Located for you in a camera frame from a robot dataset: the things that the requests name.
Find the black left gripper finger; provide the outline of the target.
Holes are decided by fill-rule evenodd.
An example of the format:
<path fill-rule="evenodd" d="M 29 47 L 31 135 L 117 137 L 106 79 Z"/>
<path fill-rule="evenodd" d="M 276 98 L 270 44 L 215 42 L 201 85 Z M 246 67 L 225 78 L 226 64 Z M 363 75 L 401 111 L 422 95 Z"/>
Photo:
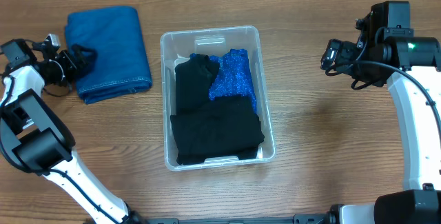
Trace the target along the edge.
<path fill-rule="evenodd" d="M 79 44 L 73 44 L 71 49 L 75 57 L 78 59 L 95 59 L 97 57 L 96 50 L 92 48 L 86 48 Z"/>
<path fill-rule="evenodd" d="M 93 71 L 94 65 L 95 63 L 86 63 L 80 65 L 74 74 L 74 80 L 78 81 L 79 79 L 82 79 L 83 77 L 87 76 L 89 73 L 91 73 L 91 71 Z"/>

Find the blue denim cloth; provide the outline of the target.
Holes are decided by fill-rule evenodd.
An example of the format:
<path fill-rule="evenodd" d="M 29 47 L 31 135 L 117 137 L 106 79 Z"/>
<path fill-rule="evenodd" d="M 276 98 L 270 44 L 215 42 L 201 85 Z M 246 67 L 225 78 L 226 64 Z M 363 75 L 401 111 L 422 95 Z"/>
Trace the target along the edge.
<path fill-rule="evenodd" d="M 86 104 L 152 87 L 152 76 L 137 10 L 114 6 L 68 15 L 65 40 L 91 48 L 97 56 L 86 75 L 75 80 L 79 98 Z"/>

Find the black garment long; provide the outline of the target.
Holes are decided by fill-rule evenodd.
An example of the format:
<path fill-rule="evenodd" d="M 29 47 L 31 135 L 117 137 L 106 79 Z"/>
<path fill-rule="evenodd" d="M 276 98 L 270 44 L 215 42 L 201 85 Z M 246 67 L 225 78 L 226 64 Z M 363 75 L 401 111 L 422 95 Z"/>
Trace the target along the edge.
<path fill-rule="evenodd" d="M 205 54 L 190 54 L 189 60 L 175 68 L 176 113 L 199 108 L 209 101 L 209 89 L 215 81 L 220 64 Z"/>

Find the sparkly blue green cloth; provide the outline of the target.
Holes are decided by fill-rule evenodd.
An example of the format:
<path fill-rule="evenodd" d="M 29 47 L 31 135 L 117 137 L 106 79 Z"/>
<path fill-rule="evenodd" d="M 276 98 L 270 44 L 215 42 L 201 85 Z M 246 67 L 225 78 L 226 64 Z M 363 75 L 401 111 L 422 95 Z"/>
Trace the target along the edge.
<path fill-rule="evenodd" d="M 209 101 L 199 108 L 208 112 L 207 104 L 225 96 L 245 96 L 257 112 L 257 99 L 249 65 L 248 52 L 245 49 L 231 49 L 221 57 L 209 56 L 212 61 L 220 64 L 218 75 L 209 89 Z"/>

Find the black cloth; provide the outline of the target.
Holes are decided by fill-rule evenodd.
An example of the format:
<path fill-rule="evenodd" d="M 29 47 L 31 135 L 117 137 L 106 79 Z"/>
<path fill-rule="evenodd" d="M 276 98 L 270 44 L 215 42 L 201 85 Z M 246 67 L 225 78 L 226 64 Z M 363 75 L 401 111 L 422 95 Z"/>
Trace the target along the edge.
<path fill-rule="evenodd" d="M 261 131 L 260 119 L 248 97 L 221 97 L 210 101 L 207 109 L 212 112 L 214 127 L 220 131 L 224 139 L 260 143 L 265 138 Z"/>
<path fill-rule="evenodd" d="M 178 149 L 176 162 L 180 165 L 203 163 L 206 159 L 237 156 L 239 159 L 256 157 L 260 143 L 228 141 L 214 127 L 212 112 L 196 110 L 171 117 L 172 132 Z"/>

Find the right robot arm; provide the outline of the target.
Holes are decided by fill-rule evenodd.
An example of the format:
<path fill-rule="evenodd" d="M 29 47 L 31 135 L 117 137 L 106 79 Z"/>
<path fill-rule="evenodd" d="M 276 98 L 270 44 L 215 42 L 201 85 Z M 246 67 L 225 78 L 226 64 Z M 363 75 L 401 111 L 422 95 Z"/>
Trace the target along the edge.
<path fill-rule="evenodd" d="M 355 43 L 329 40 L 321 59 L 327 76 L 349 75 L 351 88 L 386 86 L 396 107 L 404 158 L 403 189 L 367 205 L 336 204 L 314 223 L 440 222 L 440 42 L 417 37 L 410 4 L 385 1 L 356 19 Z"/>

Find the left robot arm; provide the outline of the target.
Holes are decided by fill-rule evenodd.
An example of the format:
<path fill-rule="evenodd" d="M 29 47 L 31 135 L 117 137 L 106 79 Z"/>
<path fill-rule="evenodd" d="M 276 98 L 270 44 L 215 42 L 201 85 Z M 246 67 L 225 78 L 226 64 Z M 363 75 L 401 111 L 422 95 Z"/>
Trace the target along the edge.
<path fill-rule="evenodd" d="M 1 154 L 12 167 L 62 188 L 93 223 L 144 223 L 91 173 L 74 147 L 72 133 L 41 98 L 47 85 L 69 88 L 96 58 L 95 50 L 81 45 L 71 52 L 60 47 L 55 34 L 42 42 L 12 39 L 1 45 L 8 59 L 1 73 Z"/>

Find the clear plastic storage container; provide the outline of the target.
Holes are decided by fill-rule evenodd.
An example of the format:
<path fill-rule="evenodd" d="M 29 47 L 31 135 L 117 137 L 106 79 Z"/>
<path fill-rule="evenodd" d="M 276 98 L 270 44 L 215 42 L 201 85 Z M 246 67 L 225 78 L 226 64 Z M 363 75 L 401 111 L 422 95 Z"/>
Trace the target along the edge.
<path fill-rule="evenodd" d="M 258 30 L 161 37 L 165 164 L 171 171 L 266 163 L 274 142 Z"/>

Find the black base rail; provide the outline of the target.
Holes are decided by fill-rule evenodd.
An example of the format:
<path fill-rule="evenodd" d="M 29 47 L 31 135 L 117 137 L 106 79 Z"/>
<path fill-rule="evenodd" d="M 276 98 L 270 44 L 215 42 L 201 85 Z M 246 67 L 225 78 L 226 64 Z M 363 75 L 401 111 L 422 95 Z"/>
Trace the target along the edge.
<path fill-rule="evenodd" d="M 292 217 L 264 218 L 206 218 L 180 220 L 177 218 L 147 218 L 147 224 L 336 224 L 334 214 L 295 214 Z"/>

